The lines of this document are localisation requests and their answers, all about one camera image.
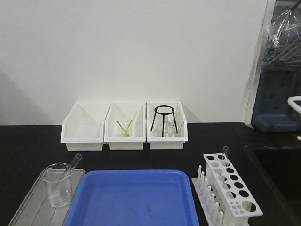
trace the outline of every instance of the white storage bin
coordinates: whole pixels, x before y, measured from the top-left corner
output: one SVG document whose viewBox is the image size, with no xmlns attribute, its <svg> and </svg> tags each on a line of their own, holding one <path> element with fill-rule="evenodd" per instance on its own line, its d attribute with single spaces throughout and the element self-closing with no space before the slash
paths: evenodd
<svg viewBox="0 0 301 226">
<path fill-rule="evenodd" d="M 145 107 L 145 102 L 111 103 L 104 132 L 110 150 L 142 150 L 146 142 Z M 125 136 L 129 124 L 129 135 Z"/>
<path fill-rule="evenodd" d="M 174 130 L 173 133 L 168 134 L 167 136 L 162 136 L 163 115 L 160 114 L 156 115 L 153 130 L 151 131 L 155 108 L 161 105 L 167 105 L 174 108 L 174 116 L 178 132 Z M 147 102 L 146 109 L 146 137 L 147 143 L 150 144 L 150 149 L 183 149 L 184 143 L 188 141 L 188 131 L 187 120 L 181 102 Z M 160 108 L 160 110 L 165 111 L 165 113 L 172 112 L 171 108 Z M 170 124 L 174 126 L 173 115 L 170 114 L 167 117 L 170 119 Z"/>
<path fill-rule="evenodd" d="M 62 124 L 61 143 L 68 151 L 101 151 L 110 102 L 76 102 Z"/>
</svg>

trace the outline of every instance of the plastic bag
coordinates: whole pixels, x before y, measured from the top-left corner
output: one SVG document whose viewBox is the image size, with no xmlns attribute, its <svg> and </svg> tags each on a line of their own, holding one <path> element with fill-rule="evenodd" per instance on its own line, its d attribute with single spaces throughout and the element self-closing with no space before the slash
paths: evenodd
<svg viewBox="0 0 301 226">
<path fill-rule="evenodd" d="M 297 2 L 292 8 L 277 6 L 268 26 L 269 39 L 262 71 L 301 69 L 301 11 Z"/>
</svg>

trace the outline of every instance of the sink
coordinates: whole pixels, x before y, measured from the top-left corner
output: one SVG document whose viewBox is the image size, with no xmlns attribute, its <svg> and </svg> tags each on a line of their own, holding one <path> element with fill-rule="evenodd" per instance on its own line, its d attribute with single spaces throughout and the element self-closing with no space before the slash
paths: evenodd
<svg viewBox="0 0 301 226">
<path fill-rule="evenodd" d="M 286 202 L 301 225 L 301 150 L 261 147 L 250 152 L 253 163 L 275 195 L 281 202 Z"/>
</svg>

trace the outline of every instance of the black countertop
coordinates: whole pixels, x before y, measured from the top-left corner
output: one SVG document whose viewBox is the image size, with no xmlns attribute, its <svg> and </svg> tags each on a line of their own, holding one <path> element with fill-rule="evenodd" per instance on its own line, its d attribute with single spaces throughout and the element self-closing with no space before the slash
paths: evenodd
<svg viewBox="0 0 301 226">
<path fill-rule="evenodd" d="M 61 126 L 0 126 L 0 225 L 8 225 L 32 184 L 48 165 L 70 162 L 75 152 L 60 143 Z M 250 150 L 259 146 L 301 149 L 297 133 L 263 133 L 242 123 L 189 123 L 189 141 L 183 150 L 78 152 L 83 155 L 77 168 L 92 170 L 177 169 L 189 178 L 196 177 L 198 165 L 205 167 L 203 154 L 220 153 L 230 148 L 230 160 L 239 172 L 263 216 L 249 218 L 251 226 L 294 226 L 300 221 L 277 196 L 261 168 L 256 166 Z M 207 222 L 191 185 L 200 225 Z"/>
</svg>

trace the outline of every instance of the rack hole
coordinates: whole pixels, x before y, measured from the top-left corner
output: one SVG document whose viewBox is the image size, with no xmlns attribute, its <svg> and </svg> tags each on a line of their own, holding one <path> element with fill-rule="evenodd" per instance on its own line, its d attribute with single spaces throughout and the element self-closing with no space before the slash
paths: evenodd
<svg viewBox="0 0 301 226">
<path fill-rule="evenodd" d="M 234 169 L 232 169 L 232 168 L 226 168 L 226 172 L 228 172 L 228 173 L 234 173 Z"/>
<path fill-rule="evenodd" d="M 223 156 L 223 155 L 218 155 L 217 157 L 218 157 L 219 159 L 222 159 L 222 160 L 225 159 L 225 156 Z"/>
<path fill-rule="evenodd" d="M 211 156 L 211 155 L 209 155 L 209 156 L 207 156 L 207 159 L 209 159 L 209 160 L 214 160 L 214 157 Z"/>
<path fill-rule="evenodd" d="M 226 196 L 230 199 L 234 199 L 236 197 L 234 192 L 226 192 Z"/>
<path fill-rule="evenodd" d="M 236 175 L 234 175 L 234 174 L 230 175 L 230 178 L 231 178 L 232 180 L 238 180 L 238 176 L 236 176 Z"/>
<path fill-rule="evenodd" d="M 256 211 L 256 206 L 254 203 L 250 201 L 244 201 L 243 202 L 243 208 L 248 211 L 248 212 L 255 212 Z"/>
<path fill-rule="evenodd" d="M 222 176 L 222 175 L 219 175 L 218 177 L 217 177 L 217 179 L 219 179 L 219 181 L 221 181 L 221 182 L 225 182 L 227 179 L 226 179 L 226 177 L 224 177 L 224 176 Z"/>
<path fill-rule="evenodd" d="M 221 174 L 221 173 L 222 173 L 222 170 L 221 170 L 221 169 L 214 169 L 214 172 L 215 172 L 216 174 Z"/>
<path fill-rule="evenodd" d="M 222 185 L 223 189 L 229 190 L 231 188 L 231 185 L 227 184 L 227 183 L 223 183 Z"/>
<path fill-rule="evenodd" d="M 212 163 L 210 163 L 210 165 L 213 167 L 218 167 L 218 164 L 216 162 L 212 162 Z"/>
<path fill-rule="evenodd" d="M 228 166 L 230 166 L 230 163 L 228 163 L 228 162 L 226 162 L 226 161 L 223 161 L 223 162 L 222 162 L 222 165 L 225 166 L 225 167 L 228 167 Z"/>
<path fill-rule="evenodd" d="M 237 187 L 237 188 L 243 188 L 244 187 L 244 185 L 242 183 L 239 183 L 239 182 L 235 182 L 234 186 Z"/>
<path fill-rule="evenodd" d="M 249 196 L 249 193 L 246 192 L 246 191 L 244 191 L 244 190 L 239 191 L 239 194 L 240 194 L 242 197 L 245 197 L 245 198 Z"/>
</svg>

